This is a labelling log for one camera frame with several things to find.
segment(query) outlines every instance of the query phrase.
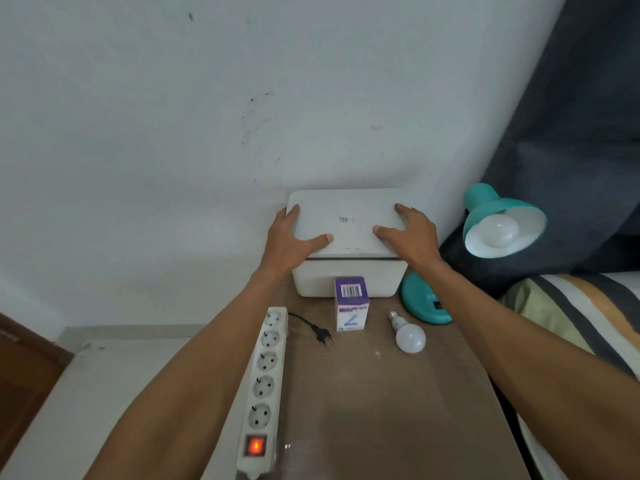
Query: power cord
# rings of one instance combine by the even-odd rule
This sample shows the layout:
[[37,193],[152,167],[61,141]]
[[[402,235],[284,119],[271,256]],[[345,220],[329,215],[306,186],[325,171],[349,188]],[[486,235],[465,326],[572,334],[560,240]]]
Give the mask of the power cord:
[[311,327],[311,330],[314,331],[314,333],[316,334],[316,339],[318,342],[322,342],[324,345],[326,345],[327,347],[329,346],[329,344],[326,343],[327,340],[331,339],[334,340],[333,337],[331,336],[331,333],[329,333],[329,331],[325,328],[320,328],[318,327],[318,325],[309,322],[309,320],[307,320],[304,317],[301,317],[300,315],[296,315],[295,313],[291,313],[289,312],[289,316],[290,317],[295,317],[295,318],[299,318],[300,320],[302,320],[304,323],[306,323],[307,325],[309,325],[309,327]]

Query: teal desk lamp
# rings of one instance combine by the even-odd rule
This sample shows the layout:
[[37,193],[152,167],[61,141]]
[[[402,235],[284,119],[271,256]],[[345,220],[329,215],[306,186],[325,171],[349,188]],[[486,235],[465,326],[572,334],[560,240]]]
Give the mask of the teal desk lamp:
[[[528,248],[547,227],[547,217],[539,208],[501,198],[488,184],[471,186],[464,201],[469,215],[462,238],[466,249],[479,258],[501,258]],[[433,290],[416,273],[404,277],[400,297],[409,313],[423,322],[451,322]]]

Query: hand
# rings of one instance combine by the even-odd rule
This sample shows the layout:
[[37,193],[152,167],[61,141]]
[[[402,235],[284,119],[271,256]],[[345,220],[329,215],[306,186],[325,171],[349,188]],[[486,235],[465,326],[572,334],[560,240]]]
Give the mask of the hand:
[[396,211],[407,220],[405,230],[374,226],[373,233],[386,240],[398,256],[418,270],[441,263],[436,226],[420,210],[396,203]]
[[258,270],[283,278],[292,269],[300,266],[309,254],[325,248],[332,242],[331,234],[321,234],[308,241],[300,241],[293,236],[293,224],[300,213],[300,206],[295,204],[290,213],[281,209],[269,228],[267,245],[262,255]]

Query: person's left hand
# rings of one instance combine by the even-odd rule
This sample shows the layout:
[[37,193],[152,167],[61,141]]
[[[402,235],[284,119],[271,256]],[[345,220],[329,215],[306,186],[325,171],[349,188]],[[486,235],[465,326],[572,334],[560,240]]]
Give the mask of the person's left hand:
[[331,234],[321,234],[308,241],[300,241],[293,236],[293,224],[300,213],[300,206],[295,204],[290,213],[281,209],[269,228],[267,245],[262,255],[258,270],[283,278],[292,269],[300,266],[309,254],[325,248],[332,242]]

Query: striped bedding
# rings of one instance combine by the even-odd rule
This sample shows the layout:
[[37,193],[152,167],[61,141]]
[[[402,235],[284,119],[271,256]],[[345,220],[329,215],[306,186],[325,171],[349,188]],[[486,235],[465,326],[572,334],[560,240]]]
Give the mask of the striped bedding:
[[[640,380],[640,272],[534,276],[512,286],[500,302]],[[564,480],[518,421],[542,478]]]

